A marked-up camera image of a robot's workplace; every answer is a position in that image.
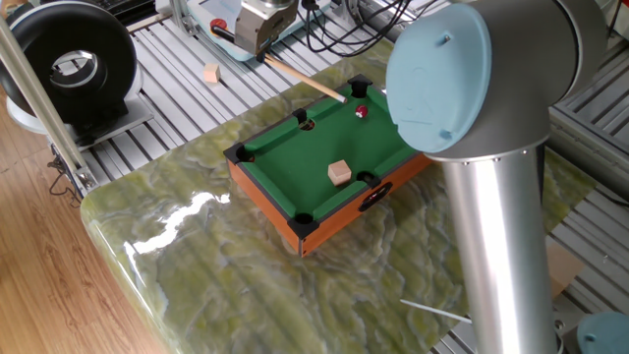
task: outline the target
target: green marble surface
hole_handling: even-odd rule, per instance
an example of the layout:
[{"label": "green marble surface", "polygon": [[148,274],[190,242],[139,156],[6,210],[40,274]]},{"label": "green marble surface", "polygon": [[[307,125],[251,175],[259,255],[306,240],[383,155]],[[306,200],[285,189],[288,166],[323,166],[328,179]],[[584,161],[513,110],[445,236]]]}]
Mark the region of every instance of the green marble surface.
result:
[{"label": "green marble surface", "polygon": [[[378,87],[382,42],[315,78]],[[222,151],[319,98],[288,89],[90,193],[82,216],[144,323],[173,353],[426,353],[468,312],[441,168],[432,165],[301,259],[229,178]],[[547,154],[544,226],[594,181]]]}]

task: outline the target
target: cardboard box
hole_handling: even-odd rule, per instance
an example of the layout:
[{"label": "cardboard box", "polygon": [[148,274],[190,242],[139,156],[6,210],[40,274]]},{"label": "cardboard box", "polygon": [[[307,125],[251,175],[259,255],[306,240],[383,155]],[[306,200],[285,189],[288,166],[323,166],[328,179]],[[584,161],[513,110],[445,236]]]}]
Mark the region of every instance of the cardboard box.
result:
[{"label": "cardboard box", "polygon": [[548,254],[550,289],[554,299],[574,280],[585,265],[549,236],[546,239],[546,253]]}]

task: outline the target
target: light blue object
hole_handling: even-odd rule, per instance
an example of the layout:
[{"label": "light blue object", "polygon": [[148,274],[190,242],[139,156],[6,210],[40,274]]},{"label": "light blue object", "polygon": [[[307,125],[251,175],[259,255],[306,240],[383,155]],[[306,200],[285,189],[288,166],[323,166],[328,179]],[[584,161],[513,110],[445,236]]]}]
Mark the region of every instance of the light blue object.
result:
[{"label": "light blue object", "polygon": [[397,39],[386,67],[393,122],[406,143],[439,152],[474,124],[491,73],[491,41],[483,17],[455,4],[423,18]]},{"label": "light blue object", "polygon": [[592,315],[579,324],[577,338],[583,354],[629,354],[629,317]]}]

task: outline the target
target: wooden cube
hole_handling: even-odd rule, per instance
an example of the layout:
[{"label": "wooden cube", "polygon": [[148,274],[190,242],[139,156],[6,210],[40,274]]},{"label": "wooden cube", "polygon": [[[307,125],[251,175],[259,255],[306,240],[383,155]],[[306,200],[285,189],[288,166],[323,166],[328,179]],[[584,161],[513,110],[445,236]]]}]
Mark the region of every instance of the wooden cube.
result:
[{"label": "wooden cube", "polygon": [[352,170],[345,160],[340,160],[327,166],[327,176],[338,187],[352,179]]},{"label": "wooden cube", "polygon": [[203,68],[203,77],[208,83],[218,83],[220,80],[220,69],[218,68],[218,64],[205,64],[205,67]]}]

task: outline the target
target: cue stick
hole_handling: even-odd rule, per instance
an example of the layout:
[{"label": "cue stick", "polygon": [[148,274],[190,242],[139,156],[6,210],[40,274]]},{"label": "cue stick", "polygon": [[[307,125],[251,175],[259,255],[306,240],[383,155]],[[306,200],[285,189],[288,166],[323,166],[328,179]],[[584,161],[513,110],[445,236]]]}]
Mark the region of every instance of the cue stick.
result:
[{"label": "cue stick", "polygon": [[464,317],[461,317],[461,316],[458,316],[458,315],[450,314],[449,312],[438,310],[438,309],[432,308],[430,306],[420,305],[420,304],[417,304],[417,303],[414,303],[414,302],[410,302],[410,301],[404,300],[404,299],[400,300],[400,302],[402,304],[413,306],[413,307],[416,307],[418,309],[422,309],[422,310],[425,310],[425,311],[428,311],[428,312],[432,312],[434,314],[446,316],[446,317],[449,317],[450,319],[458,320],[458,321],[464,322],[466,324],[470,324],[470,325],[472,324],[472,320],[470,320],[468,318],[464,318]]},{"label": "cue stick", "polygon": [[327,88],[324,85],[316,82],[315,80],[307,77],[306,75],[300,73],[299,71],[295,70],[295,68],[288,66],[286,64],[284,64],[283,62],[273,58],[272,56],[265,54],[264,55],[264,59],[266,59],[266,62],[268,64],[270,64],[271,66],[283,71],[284,73],[288,74],[288,75],[292,75],[295,78],[301,80],[303,83],[310,85],[312,88],[314,89],[318,89],[319,91],[327,94],[328,96],[336,99],[337,101],[341,102],[341,103],[347,103],[347,98],[342,95],[341,93],[331,89],[331,88]]}]

